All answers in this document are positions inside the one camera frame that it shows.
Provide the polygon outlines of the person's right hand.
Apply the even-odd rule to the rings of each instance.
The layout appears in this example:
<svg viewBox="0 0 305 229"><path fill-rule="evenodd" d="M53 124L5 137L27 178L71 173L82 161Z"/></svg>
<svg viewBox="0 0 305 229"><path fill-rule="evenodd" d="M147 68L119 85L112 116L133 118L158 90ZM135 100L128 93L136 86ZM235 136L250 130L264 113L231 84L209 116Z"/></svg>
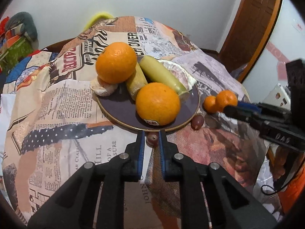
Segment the person's right hand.
<svg viewBox="0 0 305 229"><path fill-rule="evenodd" d="M293 173L296 171L296 165L297 165L296 162L299 155L298 152L288 147L279 146L275 152L274 164L271 168L271 173L274 181L280 179L286 173L284 165L287 162L287 158L289 154L293 154L293 156L295 157L293 160L293 165L289 169L289 173Z"/></svg>

